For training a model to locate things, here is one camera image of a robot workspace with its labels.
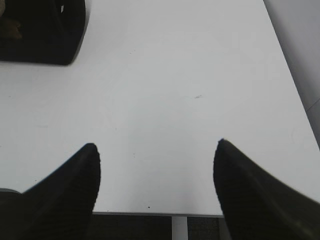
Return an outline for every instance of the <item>white table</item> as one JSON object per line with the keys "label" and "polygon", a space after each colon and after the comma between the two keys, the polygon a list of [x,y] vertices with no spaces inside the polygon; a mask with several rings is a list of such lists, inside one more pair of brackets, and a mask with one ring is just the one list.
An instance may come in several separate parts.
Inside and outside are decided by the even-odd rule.
{"label": "white table", "polygon": [[262,0],[94,0],[68,67],[0,63],[0,183],[23,192],[85,143],[95,212],[221,215],[226,138],[320,201],[320,152]]}

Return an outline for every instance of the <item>black object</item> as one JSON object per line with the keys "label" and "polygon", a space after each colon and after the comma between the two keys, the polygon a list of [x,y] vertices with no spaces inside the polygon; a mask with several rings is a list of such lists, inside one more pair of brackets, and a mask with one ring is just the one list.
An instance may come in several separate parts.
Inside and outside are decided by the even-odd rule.
{"label": "black object", "polygon": [[86,239],[172,240],[172,221],[170,216],[92,214]]}
{"label": "black object", "polygon": [[320,204],[271,176],[226,140],[215,152],[213,179],[233,240],[320,239]]}
{"label": "black object", "polygon": [[21,23],[22,39],[0,39],[0,60],[70,64],[84,33],[85,0],[6,0],[4,17]]}
{"label": "black object", "polygon": [[2,191],[0,238],[81,240],[98,196],[100,176],[97,148],[87,144],[23,194]]}

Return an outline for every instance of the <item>table surface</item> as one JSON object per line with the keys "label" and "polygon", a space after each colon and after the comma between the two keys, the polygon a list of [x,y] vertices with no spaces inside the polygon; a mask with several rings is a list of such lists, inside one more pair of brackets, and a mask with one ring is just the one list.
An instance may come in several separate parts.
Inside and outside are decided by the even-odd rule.
{"label": "table surface", "polygon": [[94,0],[71,66],[0,63],[0,185],[97,145],[96,212],[221,215],[226,138],[320,201],[320,152],[262,0]]}

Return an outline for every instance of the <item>black bag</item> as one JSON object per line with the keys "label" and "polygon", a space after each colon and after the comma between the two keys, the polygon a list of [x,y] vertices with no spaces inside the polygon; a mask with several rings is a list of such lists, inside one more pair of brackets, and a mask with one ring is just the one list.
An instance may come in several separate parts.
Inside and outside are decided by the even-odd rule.
{"label": "black bag", "polygon": [[85,0],[6,0],[3,17],[21,23],[22,39],[0,38],[0,60],[68,65],[82,39]]}

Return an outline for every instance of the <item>white wall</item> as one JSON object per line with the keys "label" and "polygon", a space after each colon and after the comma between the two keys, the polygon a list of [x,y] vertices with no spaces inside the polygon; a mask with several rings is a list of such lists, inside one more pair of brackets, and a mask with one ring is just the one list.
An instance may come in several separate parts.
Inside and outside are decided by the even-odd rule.
{"label": "white wall", "polygon": [[320,144],[320,0],[264,0]]}

